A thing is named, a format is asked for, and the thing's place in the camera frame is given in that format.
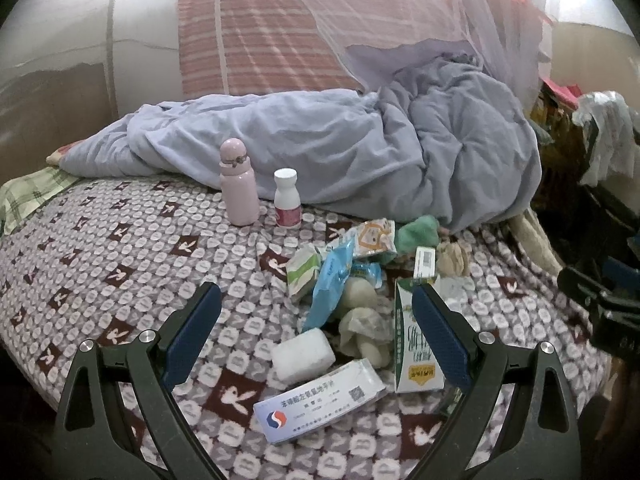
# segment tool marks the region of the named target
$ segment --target blue plastic packet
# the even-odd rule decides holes
[[[364,278],[375,288],[382,286],[382,269],[379,263],[355,261],[351,266],[351,275]]]
[[[306,316],[302,332],[320,328],[335,310],[351,272],[354,247],[355,241],[351,238],[327,255],[314,287],[311,309]]]

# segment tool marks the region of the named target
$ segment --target metal screw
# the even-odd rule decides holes
[[[88,352],[93,347],[94,347],[94,342],[91,339],[85,339],[80,343],[81,352]]]
[[[485,345],[491,345],[495,342],[495,336],[491,332],[481,332],[478,334],[478,339]]]
[[[554,346],[549,341],[543,341],[542,343],[540,343],[540,348],[542,348],[542,351],[545,354],[552,354],[556,351]]]
[[[151,343],[156,337],[156,333],[153,330],[145,330],[142,334],[138,336],[140,341],[143,343]]]

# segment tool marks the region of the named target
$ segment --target red and blue logo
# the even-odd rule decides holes
[[[267,415],[267,424],[272,428],[282,428],[287,423],[287,417],[282,412],[271,412]]]

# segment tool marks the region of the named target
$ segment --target white and blue medicine box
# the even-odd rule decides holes
[[[369,360],[360,359],[257,402],[254,414],[267,441],[277,444],[331,424],[385,394],[385,385]]]

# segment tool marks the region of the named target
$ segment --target white bottle cap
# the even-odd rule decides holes
[[[273,173],[273,177],[278,187],[295,186],[298,180],[298,173],[292,168],[280,168]]]

